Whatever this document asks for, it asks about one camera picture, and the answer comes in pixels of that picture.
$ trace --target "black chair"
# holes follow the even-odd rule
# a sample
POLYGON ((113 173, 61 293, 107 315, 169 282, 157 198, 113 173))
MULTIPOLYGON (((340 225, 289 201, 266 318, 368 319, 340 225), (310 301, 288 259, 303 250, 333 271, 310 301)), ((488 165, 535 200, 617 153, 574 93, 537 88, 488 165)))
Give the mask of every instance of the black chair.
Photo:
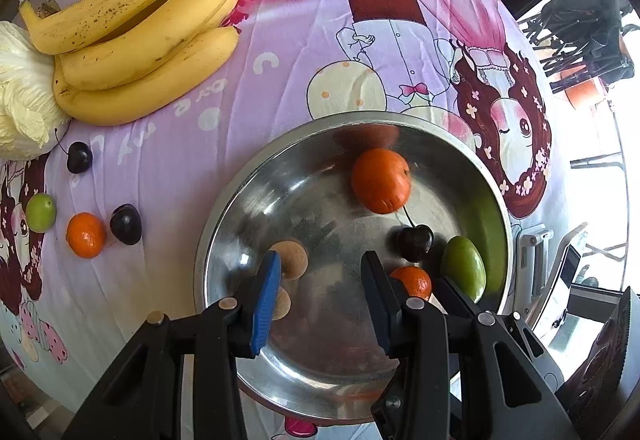
POLYGON ((540 60, 547 77, 576 69, 551 83, 554 92, 595 77, 609 85, 634 76, 622 42, 623 34, 636 29, 622 26, 622 16, 631 10, 628 0, 551 0, 539 14, 521 20, 534 49, 552 51, 540 60))

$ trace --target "banana bunch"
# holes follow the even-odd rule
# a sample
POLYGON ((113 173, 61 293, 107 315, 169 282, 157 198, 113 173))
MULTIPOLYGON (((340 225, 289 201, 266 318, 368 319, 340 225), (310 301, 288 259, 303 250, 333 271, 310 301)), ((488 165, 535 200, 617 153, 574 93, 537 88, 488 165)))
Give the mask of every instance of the banana bunch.
POLYGON ((31 41, 55 56, 53 91, 89 124, 128 123, 213 74, 238 43, 220 27, 238 0, 82 0, 41 18, 20 5, 31 41))

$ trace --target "fabric surface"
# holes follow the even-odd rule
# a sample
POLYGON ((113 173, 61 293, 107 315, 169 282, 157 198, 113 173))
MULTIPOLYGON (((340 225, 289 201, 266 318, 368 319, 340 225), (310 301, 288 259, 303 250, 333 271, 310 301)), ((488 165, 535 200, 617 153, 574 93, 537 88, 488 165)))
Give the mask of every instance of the fabric surface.
MULTIPOLYGON (((121 127, 71 123, 62 146, 89 143, 88 172, 71 175, 59 147, 0 169, 0 334, 24 372, 68 409, 78 409, 150 311, 194 312, 194 253, 216 196, 261 147, 312 119, 347 110, 424 118, 484 162, 515 231, 544 221, 554 251, 568 230, 568 163, 549 86, 499 0, 240 0, 225 24, 240 32, 233 56, 170 106, 121 127), (58 205, 44 236, 24 222, 41 191, 58 205), (123 203, 140 211, 142 241, 111 238, 97 258, 76 257, 65 242, 73 214, 107 222, 123 203)), ((187 374, 187 417, 190 384, 187 374)), ((251 439, 283 431, 282 417, 242 402, 251 439)), ((377 436, 371 424, 318 434, 377 436)))

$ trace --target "screw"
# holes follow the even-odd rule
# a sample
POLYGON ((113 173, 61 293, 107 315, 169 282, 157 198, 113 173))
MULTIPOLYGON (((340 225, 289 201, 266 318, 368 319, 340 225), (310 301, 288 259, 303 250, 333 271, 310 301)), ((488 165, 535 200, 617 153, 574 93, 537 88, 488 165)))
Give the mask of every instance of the screw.
POLYGON ((220 301, 218 301, 218 306, 223 310, 233 310, 236 306, 238 306, 238 299, 235 297, 223 297, 220 301))
POLYGON ((491 312, 482 312, 478 314, 478 322, 484 326, 495 324, 495 317, 491 312))
POLYGON ((412 310, 422 310, 424 308, 424 299, 410 297, 406 300, 406 305, 412 310))
POLYGON ((385 406, 389 409, 398 409, 400 406, 402 406, 402 400, 400 400, 396 396, 387 397, 387 399, 385 400, 385 406))
POLYGON ((148 316, 146 316, 146 322, 150 325, 161 325, 162 321, 164 321, 164 312, 159 310, 154 310, 148 316))

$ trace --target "stainless steel bowl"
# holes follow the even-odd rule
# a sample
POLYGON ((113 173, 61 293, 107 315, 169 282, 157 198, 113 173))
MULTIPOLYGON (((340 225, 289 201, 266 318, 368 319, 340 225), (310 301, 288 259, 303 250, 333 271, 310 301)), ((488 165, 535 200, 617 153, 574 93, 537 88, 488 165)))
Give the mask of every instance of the stainless steel bowl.
POLYGON ((427 263, 438 261, 451 237, 468 236, 487 271, 481 308, 504 307, 510 223, 494 180, 468 147, 400 113, 340 113, 296 128, 260 151, 222 191, 200 239, 194 279, 202 311, 232 294, 275 242, 306 248, 305 275, 283 281, 289 314, 272 323, 257 359, 238 359, 242 389, 279 412, 321 424, 370 422, 369 408, 396 368, 376 343, 360 258, 372 249, 386 269, 405 265, 389 236, 407 219, 402 212, 370 213, 350 189, 356 157, 382 146, 410 166, 406 208, 414 223, 436 234, 427 263))

